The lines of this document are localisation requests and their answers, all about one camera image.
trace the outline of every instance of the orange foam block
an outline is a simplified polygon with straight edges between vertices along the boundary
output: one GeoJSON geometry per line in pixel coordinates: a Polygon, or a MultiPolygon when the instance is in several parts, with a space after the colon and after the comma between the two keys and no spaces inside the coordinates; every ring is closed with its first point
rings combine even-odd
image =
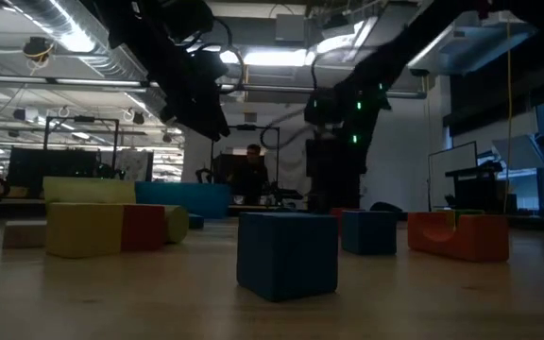
{"type": "Polygon", "coordinates": [[[408,214],[408,247],[435,255],[473,262],[509,259],[507,218],[498,215],[461,215],[457,229],[445,212],[408,214]]]}

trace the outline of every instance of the pipe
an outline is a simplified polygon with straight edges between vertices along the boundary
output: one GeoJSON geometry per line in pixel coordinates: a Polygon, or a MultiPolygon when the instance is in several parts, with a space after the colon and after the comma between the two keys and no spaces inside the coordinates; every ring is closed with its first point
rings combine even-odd
{"type": "MultiPolygon", "coordinates": [[[[38,77],[38,76],[0,76],[0,83],[14,83],[14,84],[43,84],[47,87],[67,86],[67,87],[81,87],[81,86],[93,86],[93,87],[115,87],[120,91],[130,91],[137,89],[151,89],[158,88],[159,84],[156,82],[141,82],[134,80],[106,80],[105,83],[97,83],[92,79],[66,79],[66,78],[52,78],[52,77],[38,77]]],[[[233,87],[233,84],[221,84],[222,88],[233,87]]],[[[300,87],[300,86],[278,86],[278,85],[255,85],[255,84],[243,84],[242,91],[248,92],[274,92],[274,93],[286,93],[286,94],[309,94],[314,88],[312,87],[300,87]]],[[[410,92],[400,90],[390,90],[386,93],[388,98],[401,98],[401,99],[425,99],[427,94],[424,92],[410,92]]]]}
{"type": "MultiPolygon", "coordinates": [[[[7,0],[16,11],[39,26],[57,43],[76,53],[90,53],[102,58],[81,58],[106,79],[146,80],[146,70],[124,46],[108,48],[109,32],[78,0],[7,0]]],[[[154,112],[165,106],[159,89],[133,93],[154,112]]]]}

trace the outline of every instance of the ventilation duct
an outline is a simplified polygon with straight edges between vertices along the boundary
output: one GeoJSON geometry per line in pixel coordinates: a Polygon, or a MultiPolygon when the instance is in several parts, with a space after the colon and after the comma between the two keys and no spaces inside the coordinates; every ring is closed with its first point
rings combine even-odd
{"type": "MultiPolygon", "coordinates": [[[[106,79],[146,80],[146,70],[123,45],[109,50],[109,32],[78,0],[6,0],[69,51],[104,55],[82,62],[106,79]]],[[[165,106],[160,89],[127,94],[154,112],[165,106]]]]}

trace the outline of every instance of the beige foam block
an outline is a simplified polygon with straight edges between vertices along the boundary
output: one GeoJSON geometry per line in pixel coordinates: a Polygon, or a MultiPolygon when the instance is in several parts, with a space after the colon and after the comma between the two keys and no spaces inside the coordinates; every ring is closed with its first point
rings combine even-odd
{"type": "Polygon", "coordinates": [[[64,258],[121,251],[123,205],[52,203],[47,210],[45,250],[64,258]]]}
{"type": "Polygon", "coordinates": [[[136,203],[135,183],[119,179],[46,177],[43,191],[45,203],[136,203]]]}
{"type": "Polygon", "coordinates": [[[45,246],[46,221],[8,221],[4,229],[3,248],[45,246]]]}
{"type": "Polygon", "coordinates": [[[167,242],[181,243],[188,234],[190,220],[186,209],[180,206],[165,206],[167,242]]]}

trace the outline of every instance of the teal foam block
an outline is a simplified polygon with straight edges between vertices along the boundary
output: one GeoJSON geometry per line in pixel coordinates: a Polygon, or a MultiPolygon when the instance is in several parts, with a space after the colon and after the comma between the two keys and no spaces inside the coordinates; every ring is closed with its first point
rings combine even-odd
{"type": "Polygon", "coordinates": [[[190,213],[188,215],[188,221],[189,229],[201,230],[205,228],[205,219],[201,215],[190,213]]]}
{"type": "Polygon", "coordinates": [[[222,184],[136,182],[138,204],[179,205],[203,218],[225,218],[230,187],[222,184]]]}

